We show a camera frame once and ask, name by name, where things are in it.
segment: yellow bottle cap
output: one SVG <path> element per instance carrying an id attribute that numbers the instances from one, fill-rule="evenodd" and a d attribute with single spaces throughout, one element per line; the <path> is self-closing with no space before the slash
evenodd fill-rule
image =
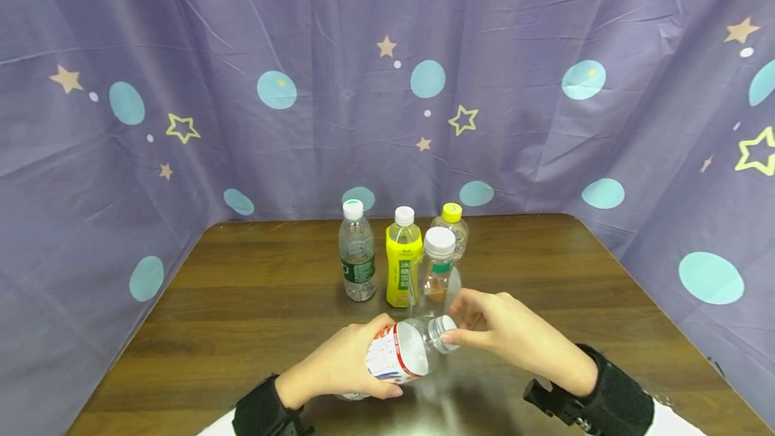
<path id="1" fill-rule="evenodd" d="M 463 207 L 454 202 L 445 203 L 441 208 L 441 217 L 449 223 L 458 222 L 463 217 Z"/>

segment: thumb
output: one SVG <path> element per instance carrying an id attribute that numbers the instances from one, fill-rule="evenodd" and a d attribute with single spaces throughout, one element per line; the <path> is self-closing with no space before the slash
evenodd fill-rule
<path id="1" fill-rule="evenodd" d="M 373 379 L 366 388 L 368 395 L 376 397 L 377 399 L 391 399 L 392 397 L 400 397 L 404 395 L 404 391 L 401 386 L 396 384 L 386 383 L 378 379 Z"/>
<path id="2" fill-rule="evenodd" d="M 491 332 L 489 331 L 473 331 L 459 328 L 457 330 L 445 332 L 441 336 L 441 341 L 444 344 L 476 347 L 477 349 L 489 349 L 492 345 L 490 342 L 490 334 Z"/>

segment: teal circle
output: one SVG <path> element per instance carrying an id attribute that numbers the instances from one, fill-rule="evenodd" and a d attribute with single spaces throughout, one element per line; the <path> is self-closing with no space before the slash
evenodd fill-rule
<path id="1" fill-rule="evenodd" d="M 605 67 L 589 59 L 570 66 L 565 76 L 562 76 L 562 92 L 572 100 L 588 100 L 600 93 L 603 85 Z"/>
<path id="2" fill-rule="evenodd" d="M 285 73 L 267 71 L 256 83 L 258 97 L 269 108 L 286 110 L 296 103 L 296 84 Z"/>
<path id="3" fill-rule="evenodd" d="M 129 293 L 137 301 L 155 297 L 164 283 L 164 264 L 157 256 L 146 256 L 135 266 L 129 277 Z"/>
<path id="4" fill-rule="evenodd" d="M 374 192 L 372 192 L 371 189 L 367 189 L 366 187 L 352 187 L 352 189 L 344 192 L 342 194 L 342 203 L 349 201 L 351 198 L 357 198 L 358 201 L 361 201 L 363 203 L 364 211 L 368 211 L 374 207 Z"/>
<path id="5" fill-rule="evenodd" d="M 481 180 L 472 180 L 460 188 L 460 202 L 469 207 L 484 206 L 492 201 L 495 191 Z"/>
<path id="6" fill-rule="evenodd" d="M 123 124 L 138 125 L 145 119 L 143 98 L 129 83 L 113 83 L 108 90 L 108 101 L 113 115 Z"/>
<path id="7" fill-rule="evenodd" d="M 756 106 L 775 91 L 775 60 L 766 63 L 751 79 L 748 88 L 748 104 Z"/>
<path id="8" fill-rule="evenodd" d="M 613 179 L 592 182 L 581 193 L 583 201 L 598 209 L 613 209 L 625 200 L 625 188 Z"/>
<path id="9" fill-rule="evenodd" d="M 231 207 L 238 215 L 250 216 L 256 207 L 246 195 L 236 189 L 226 189 L 223 191 L 223 200 L 226 205 Z"/>
<path id="10" fill-rule="evenodd" d="M 695 298 L 713 305 L 734 303 L 745 292 L 745 282 L 735 265 L 712 252 L 684 256 L 678 264 L 678 277 Z"/>
<path id="11" fill-rule="evenodd" d="M 445 83 L 447 83 L 447 74 L 444 73 L 444 68 L 433 59 L 425 59 L 414 66 L 412 77 L 409 79 L 412 93 L 420 98 L 433 98 L 441 93 Z"/>

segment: star print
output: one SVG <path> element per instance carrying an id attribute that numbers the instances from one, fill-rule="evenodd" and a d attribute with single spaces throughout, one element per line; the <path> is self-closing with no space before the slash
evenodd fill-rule
<path id="1" fill-rule="evenodd" d="M 773 128 L 771 126 L 767 126 L 766 129 L 762 130 L 754 140 L 743 140 L 738 144 L 741 155 L 735 170 L 756 169 L 766 176 L 775 176 L 775 153 L 767 157 L 766 165 L 760 161 L 748 161 L 748 157 L 751 155 L 748 147 L 759 145 L 763 140 L 767 141 L 767 146 L 775 149 L 775 135 L 773 135 Z"/>
<path id="2" fill-rule="evenodd" d="M 474 124 L 474 118 L 476 117 L 476 114 L 479 113 L 479 110 L 466 110 L 463 108 L 463 105 L 457 106 L 457 115 L 455 115 L 455 118 L 452 118 L 449 120 L 449 124 L 455 127 L 455 136 L 460 136 L 461 133 L 463 133 L 464 130 L 476 130 L 476 124 Z M 468 125 L 460 126 L 458 123 L 458 120 L 460 119 L 460 115 L 465 114 L 468 115 Z"/>
<path id="3" fill-rule="evenodd" d="M 164 177 L 165 179 L 169 180 L 170 177 L 172 177 L 172 169 L 170 169 L 170 165 L 168 163 L 165 163 L 161 167 L 161 173 L 159 173 L 159 177 Z"/>
<path id="4" fill-rule="evenodd" d="M 68 71 L 57 64 L 57 74 L 49 76 L 49 78 L 61 84 L 65 93 L 69 94 L 73 89 L 83 89 L 83 86 L 78 83 L 78 75 L 80 74 L 77 71 Z"/>
<path id="5" fill-rule="evenodd" d="M 425 137 L 420 137 L 420 141 L 418 141 L 415 146 L 420 147 L 420 151 L 430 150 L 431 149 L 431 141 L 430 140 L 426 140 Z"/>
<path id="6" fill-rule="evenodd" d="M 746 39 L 748 39 L 748 34 L 751 34 L 752 32 L 758 31 L 761 29 L 758 25 L 751 25 L 751 18 L 745 19 L 745 21 L 741 22 L 740 24 L 735 25 L 729 25 L 727 26 L 727 31 L 729 31 L 729 35 L 726 39 L 724 39 L 724 42 L 730 42 L 730 40 L 737 40 L 739 43 L 743 44 Z"/>
<path id="7" fill-rule="evenodd" d="M 377 46 L 379 47 L 379 57 L 393 57 L 393 48 L 396 47 L 396 43 L 390 42 L 390 38 L 386 36 L 383 42 L 377 43 Z"/>
<path id="8" fill-rule="evenodd" d="M 702 162 L 702 169 L 700 169 L 700 173 L 705 173 L 705 170 L 710 167 L 710 165 L 713 163 L 713 155 L 708 157 L 708 159 L 705 159 L 705 161 Z"/>
<path id="9" fill-rule="evenodd" d="M 174 135 L 177 136 L 183 144 L 188 143 L 189 139 L 201 139 L 202 137 L 199 136 L 199 132 L 194 130 L 194 119 L 193 118 L 180 118 L 179 116 L 173 115 L 172 113 L 168 114 L 170 118 L 170 127 L 167 129 L 167 135 Z M 188 133 L 182 134 L 180 131 L 175 131 L 175 126 L 177 126 L 178 123 L 185 123 L 188 124 Z"/>

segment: purple curtain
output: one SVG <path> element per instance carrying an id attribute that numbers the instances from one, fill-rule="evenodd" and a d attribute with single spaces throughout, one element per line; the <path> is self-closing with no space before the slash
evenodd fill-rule
<path id="1" fill-rule="evenodd" d="M 1 434 L 66 430 L 206 227 L 350 197 L 580 217 L 775 425 L 775 0 L 0 12 Z"/>

